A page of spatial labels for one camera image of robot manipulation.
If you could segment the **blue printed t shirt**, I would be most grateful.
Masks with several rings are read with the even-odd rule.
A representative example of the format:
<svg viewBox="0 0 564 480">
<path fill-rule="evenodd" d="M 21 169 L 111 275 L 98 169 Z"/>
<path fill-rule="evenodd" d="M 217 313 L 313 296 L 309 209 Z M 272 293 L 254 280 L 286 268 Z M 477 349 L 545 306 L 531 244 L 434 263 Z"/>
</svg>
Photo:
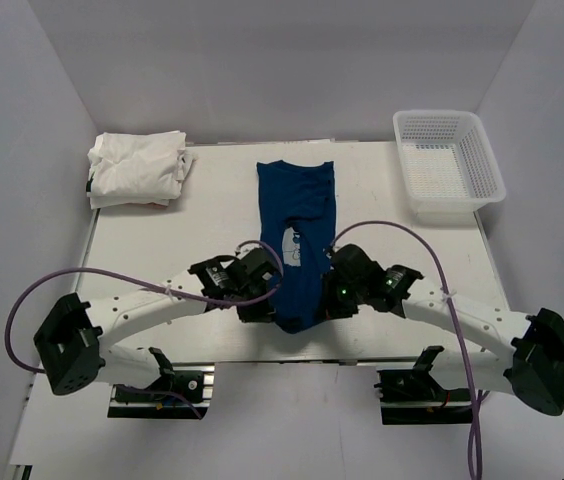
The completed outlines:
<svg viewBox="0 0 564 480">
<path fill-rule="evenodd" d="M 278 160 L 259 163 L 260 240 L 283 263 L 283 280 L 271 297 L 274 323 L 289 334 L 318 323 L 327 249 L 335 237 L 334 165 L 301 167 Z"/>
</svg>

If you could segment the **white t shirt stack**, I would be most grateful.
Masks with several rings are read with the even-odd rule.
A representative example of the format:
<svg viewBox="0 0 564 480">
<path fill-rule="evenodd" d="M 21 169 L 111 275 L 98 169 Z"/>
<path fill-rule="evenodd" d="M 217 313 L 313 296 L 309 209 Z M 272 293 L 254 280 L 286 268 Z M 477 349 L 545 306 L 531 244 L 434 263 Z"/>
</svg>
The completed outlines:
<svg viewBox="0 0 564 480">
<path fill-rule="evenodd" d="M 103 133 L 88 152 L 90 207 L 135 204 L 166 207 L 182 193 L 197 156 L 175 130 L 133 135 Z"/>
</svg>

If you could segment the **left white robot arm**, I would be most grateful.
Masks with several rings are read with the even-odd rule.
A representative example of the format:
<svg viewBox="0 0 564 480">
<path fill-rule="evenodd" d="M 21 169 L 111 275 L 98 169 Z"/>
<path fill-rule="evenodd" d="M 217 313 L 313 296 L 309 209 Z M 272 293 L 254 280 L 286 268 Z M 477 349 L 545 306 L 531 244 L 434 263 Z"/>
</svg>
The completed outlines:
<svg viewBox="0 0 564 480">
<path fill-rule="evenodd" d="M 234 308 L 243 321 L 268 321 L 268 297 L 281 263 L 263 248 L 216 256 L 160 284 L 125 295 L 83 300 L 71 293 L 53 306 L 34 336 L 52 392 L 75 393 L 91 383 L 124 385 L 161 399 L 173 387 L 171 365 L 155 347 L 124 347 L 128 337 L 215 309 Z"/>
</svg>

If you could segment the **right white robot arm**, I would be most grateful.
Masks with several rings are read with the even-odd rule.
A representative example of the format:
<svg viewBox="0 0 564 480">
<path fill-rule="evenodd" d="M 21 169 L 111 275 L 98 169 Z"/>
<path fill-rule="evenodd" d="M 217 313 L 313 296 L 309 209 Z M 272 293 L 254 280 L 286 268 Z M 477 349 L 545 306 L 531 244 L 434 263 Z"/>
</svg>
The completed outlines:
<svg viewBox="0 0 564 480">
<path fill-rule="evenodd" d="M 320 321 L 351 318 L 360 306 L 438 327 L 480 346 L 453 352 L 429 346 L 408 369 L 382 369 L 377 385 L 384 401 L 408 405 L 443 402 L 477 390 L 512 395 L 549 416 L 564 412 L 564 319 L 542 308 L 536 314 L 510 311 L 440 287 L 403 265 L 384 269 L 358 246 L 330 256 L 323 277 Z"/>
</svg>

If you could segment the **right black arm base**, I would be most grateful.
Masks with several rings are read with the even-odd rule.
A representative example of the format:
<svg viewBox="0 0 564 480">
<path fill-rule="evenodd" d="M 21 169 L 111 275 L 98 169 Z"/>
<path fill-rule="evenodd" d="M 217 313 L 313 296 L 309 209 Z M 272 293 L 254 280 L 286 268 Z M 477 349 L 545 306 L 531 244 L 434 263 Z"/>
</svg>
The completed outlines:
<svg viewBox="0 0 564 480">
<path fill-rule="evenodd" d="M 442 346 L 427 347 L 409 367 L 381 367 L 374 384 L 382 424 L 423 426 L 471 424 L 473 413 L 466 387 L 445 389 L 431 376 Z"/>
</svg>

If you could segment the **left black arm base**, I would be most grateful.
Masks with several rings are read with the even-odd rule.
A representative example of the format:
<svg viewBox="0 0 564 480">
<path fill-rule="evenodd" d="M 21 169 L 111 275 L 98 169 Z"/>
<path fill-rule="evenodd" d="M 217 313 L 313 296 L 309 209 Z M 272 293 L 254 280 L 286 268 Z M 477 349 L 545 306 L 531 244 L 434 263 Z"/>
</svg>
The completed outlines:
<svg viewBox="0 0 564 480">
<path fill-rule="evenodd" d="M 115 385 L 107 417 L 113 419 L 202 420 L 210 406 L 215 367 L 174 364 L 173 373 L 145 389 Z"/>
</svg>

